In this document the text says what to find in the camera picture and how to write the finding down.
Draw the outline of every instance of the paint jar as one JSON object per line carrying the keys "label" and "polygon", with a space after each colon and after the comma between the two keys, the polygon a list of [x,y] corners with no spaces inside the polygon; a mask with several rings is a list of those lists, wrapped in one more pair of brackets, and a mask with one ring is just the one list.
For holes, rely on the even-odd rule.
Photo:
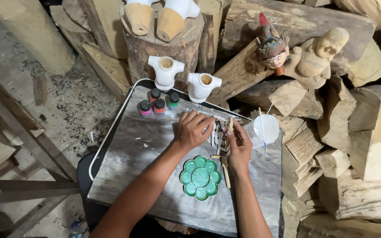
{"label": "paint jar", "polygon": [[141,101],[139,112],[143,118],[148,119],[151,116],[151,103],[148,100]]}
{"label": "paint jar", "polygon": [[170,94],[167,107],[172,111],[176,109],[177,105],[179,104],[180,97],[177,93]]}
{"label": "paint jar", "polygon": [[161,90],[152,89],[151,96],[149,97],[149,100],[151,101],[151,106],[154,105],[155,100],[159,99],[160,97],[161,97]]}
{"label": "paint jar", "polygon": [[156,116],[163,116],[166,109],[166,102],[161,98],[155,100],[154,103],[154,114]]}
{"label": "paint jar", "polygon": [[[260,148],[264,146],[264,141],[266,144],[273,143],[280,132],[280,126],[278,121],[274,116],[262,115],[263,126],[261,126],[261,118],[258,116],[256,119],[249,122],[243,128],[251,138],[253,148]],[[262,133],[262,128],[264,128],[265,140]]]}

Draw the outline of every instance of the paint palette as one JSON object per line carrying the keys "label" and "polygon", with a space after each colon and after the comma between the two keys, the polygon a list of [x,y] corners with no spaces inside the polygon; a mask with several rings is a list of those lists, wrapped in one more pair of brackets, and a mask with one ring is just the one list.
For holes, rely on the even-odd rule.
{"label": "paint palette", "polygon": [[221,174],[213,160],[197,156],[185,163],[184,170],[180,173],[180,181],[188,196],[205,201],[219,191]]}

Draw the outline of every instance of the gray wooden board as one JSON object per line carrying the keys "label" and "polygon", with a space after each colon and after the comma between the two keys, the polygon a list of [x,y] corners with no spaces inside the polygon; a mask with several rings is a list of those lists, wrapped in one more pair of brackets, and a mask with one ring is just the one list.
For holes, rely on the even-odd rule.
{"label": "gray wooden board", "polygon": [[[177,128],[177,120],[164,120],[171,118],[169,115],[161,118],[152,114],[150,119],[143,119],[139,115],[138,104],[142,100],[147,100],[148,94],[149,89],[142,86],[135,87],[99,172],[93,181],[88,194],[89,199],[107,205],[112,204],[119,194],[173,140],[173,130]],[[226,119],[229,116],[215,109],[180,100],[179,106],[174,111],[175,117],[178,118],[184,112],[190,112],[193,109]],[[263,148],[252,151],[249,172],[264,217],[276,238],[278,237],[280,214],[282,133],[275,143],[267,146],[267,149],[267,157]],[[208,142],[191,150],[179,163],[148,214],[189,227],[236,237],[237,213],[234,186],[232,186],[232,190],[226,188],[220,161],[214,160],[223,176],[219,192],[206,201],[200,202],[194,197],[188,197],[183,192],[183,185],[179,180],[183,164],[187,160],[198,155],[209,158],[215,153],[216,147],[211,147]]]}

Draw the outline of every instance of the white plastic cup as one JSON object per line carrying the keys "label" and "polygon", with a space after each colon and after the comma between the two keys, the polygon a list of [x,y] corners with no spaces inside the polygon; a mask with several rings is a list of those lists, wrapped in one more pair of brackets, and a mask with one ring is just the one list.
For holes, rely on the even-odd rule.
{"label": "white plastic cup", "polygon": [[262,128],[264,128],[265,143],[270,144],[276,141],[280,132],[280,126],[274,116],[262,115],[263,127],[261,126],[260,116],[257,116],[255,120],[249,122],[243,128],[251,138],[253,148],[260,148],[264,146],[264,137],[262,136]]}

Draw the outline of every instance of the hand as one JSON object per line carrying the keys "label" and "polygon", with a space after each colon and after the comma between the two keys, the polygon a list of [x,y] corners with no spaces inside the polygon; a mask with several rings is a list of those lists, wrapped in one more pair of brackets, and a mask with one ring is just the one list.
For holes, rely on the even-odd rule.
{"label": "hand", "polygon": [[191,149],[198,147],[211,136],[214,130],[214,117],[207,116],[203,113],[198,114],[193,110],[189,114],[184,113],[179,120],[179,132],[174,141],[180,145],[180,148],[189,152]]}
{"label": "hand", "polygon": [[233,131],[226,131],[230,144],[229,164],[235,176],[248,175],[252,142],[246,131],[233,119]]}

